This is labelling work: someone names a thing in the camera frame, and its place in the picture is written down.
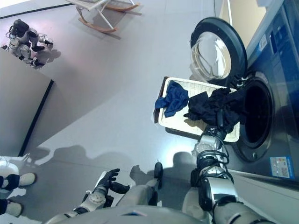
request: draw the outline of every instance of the white laundry basket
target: white laundry basket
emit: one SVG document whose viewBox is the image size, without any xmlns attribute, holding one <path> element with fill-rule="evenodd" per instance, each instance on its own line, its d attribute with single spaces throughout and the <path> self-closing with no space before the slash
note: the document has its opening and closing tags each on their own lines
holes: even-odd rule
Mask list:
<svg viewBox="0 0 299 224">
<path fill-rule="evenodd" d="M 203 83 L 198 81 L 192 81 L 188 79 L 170 77 L 167 78 L 165 81 L 162 97 L 166 97 L 166 91 L 170 81 L 174 81 L 180 84 L 185 90 L 187 90 L 189 98 L 202 92 L 207 92 L 208 96 L 211 96 L 214 90 L 219 88 L 224 88 L 223 86 L 219 86 L 219 85 L 213 85 L 213 84 L 208 84 L 208 83 Z M 167 128 L 201 136 L 207 124 L 202 120 L 193 121 L 190 120 L 189 118 L 184 117 L 184 114 L 188 113 L 188 109 L 189 107 L 187 105 L 181 111 L 176 112 L 174 116 L 166 118 L 164 115 L 166 108 L 161 108 L 158 122 L 160 125 Z M 240 123 L 234 126 L 233 131 L 226 135 L 224 141 L 236 142 L 238 141 L 239 136 L 240 136 Z"/>
</svg>

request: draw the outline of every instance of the sticker label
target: sticker label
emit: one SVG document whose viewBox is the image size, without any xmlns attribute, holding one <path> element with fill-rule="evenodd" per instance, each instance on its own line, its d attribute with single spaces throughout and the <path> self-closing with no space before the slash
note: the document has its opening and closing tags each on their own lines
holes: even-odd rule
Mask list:
<svg viewBox="0 0 299 224">
<path fill-rule="evenodd" d="M 295 179 L 289 156 L 270 157 L 272 176 Z"/>
<path fill-rule="evenodd" d="M 262 50 L 266 47 L 267 45 L 267 38 L 266 38 L 266 34 L 264 34 L 262 36 L 262 39 L 260 40 L 260 43 L 258 44 L 258 49 L 260 52 L 262 52 Z"/>
</svg>

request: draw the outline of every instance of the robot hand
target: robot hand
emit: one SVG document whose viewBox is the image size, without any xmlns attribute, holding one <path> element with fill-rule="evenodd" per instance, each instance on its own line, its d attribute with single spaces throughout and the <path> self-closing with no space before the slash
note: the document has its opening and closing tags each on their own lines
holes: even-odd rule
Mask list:
<svg viewBox="0 0 299 224">
<path fill-rule="evenodd" d="M 108 193 L 108 190 L 109 190 L 109 188 L 110 188 L 110 185 L 111 185 L 111 183 L 112 183 L 113 181 L 116 180 L 116 177 L 115 177 L 115 176 L 118 175 L 118 172 L 119 172 L 119 171 L 120 171 L 120 169 L 117 168 L 117 169 L 112 169 L 112 170 L 110 170 L 109 172 L 107 172 L 107 173 L 105 174 L 105 176 L 99 181 L 98 186 L 104 187 L 104 188 L 106 189 L 107 193 Z"/>
<path fill-rule="evenodd" d="M 116 180 L 116 176 L 118 175 L 119 171 L 120 169 L 117 168 L 107 172 L 105 176 L 99 181 L 96 188 L 100 186 L 100 187 L 104 187 L 107 192 L 110 189 L 118 194 L 126 194 L 127 191 L 130 189 L 130 186 L 125 186 L 122 185 L 121 183 L 114 182 Z"/>
<path fill-rule="evenodd" d="M 38 37 L 38 41 L 40 43 L 45 43 L 46 45 L 48 45 L 48 44 L 53 45 L 53 42 L 51 42 L 49 40 L 50 40 L 50 38 L 48 38 L 47 35 L 42 35 L 42 36 Z"/>
</svg>

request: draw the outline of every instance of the clothes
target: clothes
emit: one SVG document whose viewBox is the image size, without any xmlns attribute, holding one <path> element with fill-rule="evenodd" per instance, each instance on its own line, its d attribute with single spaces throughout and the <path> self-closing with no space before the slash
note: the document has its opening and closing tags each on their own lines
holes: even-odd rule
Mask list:
<svg viewBox="0 0 299 224">
<path fill-rule="evenodd" d="M 2 188 L 4 180 L 8 180 L 8 185 L 4 188 Z M 20 182 L 20 176 L 16 174 L 10 174 L 6 178 L 3 178 L 3 176 L 0 176 L 0 188 L 4 190 L 13 190 L 19 186 Z"/>
<path fill-rule="evenodd" d="M 245 94 L 244 90 L 230 93 L 229 88 L 214 90 L 210 97 L 206 92 L 200 93 L 189 99 L 189 112 L 184 117 L 219 126 L 217 113 L 222 110 L 223 129 L 229 133 L 239 121 L 246 122 Z"/>
<path fill-rule="evenodd" d="M 182 110 L 188 104 L 188 91 L 174 82 L 170 81 L 167 87 L 166 97 L 160 97 L 155 103 L 155 109 L 165 108 L 165 117 L 171 117 L 175 115 L 177 111 Z"/>
<path fill-rule="evenodd" d="M 7 199 L 0 199 L 0 215 L 4 214 L 7 208 Z"/>
</svg>

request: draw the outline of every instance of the washing machine drum opening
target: washing machine drum opening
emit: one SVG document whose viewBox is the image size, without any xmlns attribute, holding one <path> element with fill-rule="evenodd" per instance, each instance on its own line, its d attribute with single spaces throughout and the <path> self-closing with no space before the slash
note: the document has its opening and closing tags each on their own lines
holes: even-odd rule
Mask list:
<svg viewBox="0 0 299 224">
<path fill-rule="evenodd" d="M 245 109 L 248 113 L 246 124 L 240 133 L 244 143 L 257 148 L 267 138 L 272 123 L 272 100 L 268 87 L 260 81 L 250 81 L 245 87 Z"/>
</svg>

